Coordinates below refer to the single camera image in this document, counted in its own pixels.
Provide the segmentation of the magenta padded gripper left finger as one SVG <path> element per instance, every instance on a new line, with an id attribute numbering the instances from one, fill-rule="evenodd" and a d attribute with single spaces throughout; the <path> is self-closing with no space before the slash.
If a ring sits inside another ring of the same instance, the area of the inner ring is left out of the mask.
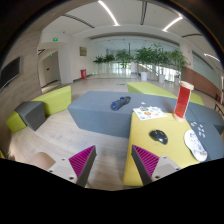
<path id="1" fill-rule="evenodd" d="M 90 146 L 70 158 L 58 160 L 48 171 L 65 180 L 85 187 L 96 158 L 96 146 Z"/>

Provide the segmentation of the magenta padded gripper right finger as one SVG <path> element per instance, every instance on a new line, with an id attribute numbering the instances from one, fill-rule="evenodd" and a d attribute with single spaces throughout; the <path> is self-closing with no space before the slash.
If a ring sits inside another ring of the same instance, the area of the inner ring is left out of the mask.
<path id="1" fill-rule="evenodd" d="M 180 170 L 180 167 L 168 156 L 158 157 L 136 145 L 132 146 L 131 155 L 143 185 L 150 184 Z"/>

